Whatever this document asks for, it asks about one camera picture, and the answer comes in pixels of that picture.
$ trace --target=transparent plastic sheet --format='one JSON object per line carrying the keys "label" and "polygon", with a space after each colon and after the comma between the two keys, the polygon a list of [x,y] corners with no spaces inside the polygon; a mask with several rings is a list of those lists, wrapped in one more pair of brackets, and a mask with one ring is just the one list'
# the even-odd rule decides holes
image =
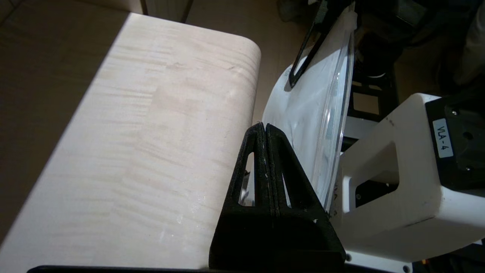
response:
{"label": "transparent plastic sheet", "polygon": [[[293,89],[289,66],[276,82],[262,122],[282,130],[290,141],[322,206],[328,211],[333,196],[347,116],[354,62],[356,14],[346,8]],[[249,181],[254,181],[251,171]],[[245,204],[254,199],[248,184]]]}

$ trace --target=white sticker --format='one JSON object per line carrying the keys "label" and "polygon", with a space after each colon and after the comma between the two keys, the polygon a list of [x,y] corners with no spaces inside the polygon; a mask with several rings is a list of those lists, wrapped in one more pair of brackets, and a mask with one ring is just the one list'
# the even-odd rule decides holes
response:
{"label": "white sticker", "polygon": [[439,158],[453,156],[452,142],[450,140],[450,134],[448,133],[448,127],[446,126],[446,119],[433,121],[433,129],[435,130]]}

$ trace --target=wood grain surface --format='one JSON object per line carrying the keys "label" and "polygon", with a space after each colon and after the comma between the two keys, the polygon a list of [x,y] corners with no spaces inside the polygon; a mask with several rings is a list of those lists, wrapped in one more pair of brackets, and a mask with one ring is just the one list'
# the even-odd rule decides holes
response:
{"label": "wood grain surface", "polygon": [[[72,10],[67,1],[27,4],[28,9],[19,8],[22,16],[42,11],[37,16],[55,23],[42,28],[46,22],[22,25],[29,20],[18,19],[6,22],[11,28],[0,29],[8,32],[2,35],[9,52],[2,55],[21,54],[9,46],[18,41],[33,58],[11,57],[6,63],[15,65],[10,70],[3,61],[1,65],[2,88],[10,88],[3,102],[22,114],[16,119],[10,111],[2,113],[2,127],[17,129],[0,138],[5,151],[0,186],[6,189],[28,180],[21,173],[30,167],[21,163],[42,146],[33,141],[14,153],[10,144],[20,147],[24,135],[49,131],[57,121],[37,117],[42,109],[52,114],[55,110],[46,105],[56,107],[57,95],[86,87],[83,80],[89,77],[80,79],[76,63],[66,61],[89,59],[99,53],[97,41],[103,45],[106,39],[83,26],[92,25],[97,13],[107,21],[126,20],[5,238],[0,271],[24,273],[44,264],[206,266],[252,120],[259,48],[239,36],[85,3]],[[18,110],[25,104],[26,109]],[[58,114],[69,115],[69,110]],[[13,126],[16,122],[23,124]]]}

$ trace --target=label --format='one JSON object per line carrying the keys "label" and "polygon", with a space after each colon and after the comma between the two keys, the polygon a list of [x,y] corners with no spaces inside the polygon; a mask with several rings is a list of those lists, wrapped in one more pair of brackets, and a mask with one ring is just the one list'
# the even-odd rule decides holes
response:
{"label": "label", "polygon": [[446,126],[446,119],[433,121],[433,129],[435,130],[439,158],[453,156],[452,142],[450,140],[450,134],[448,133],[448,127]]}

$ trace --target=beige floor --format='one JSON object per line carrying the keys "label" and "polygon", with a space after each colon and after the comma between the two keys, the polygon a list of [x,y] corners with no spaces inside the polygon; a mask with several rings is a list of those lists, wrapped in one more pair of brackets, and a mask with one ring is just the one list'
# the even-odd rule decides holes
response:
{"label": "beige floor", "polygon": [[261,49],[253,124],[261,120],[271,90],[293,63],[307,28],[284,23],[276,0],[194,0],[187,23],[247,37]]}

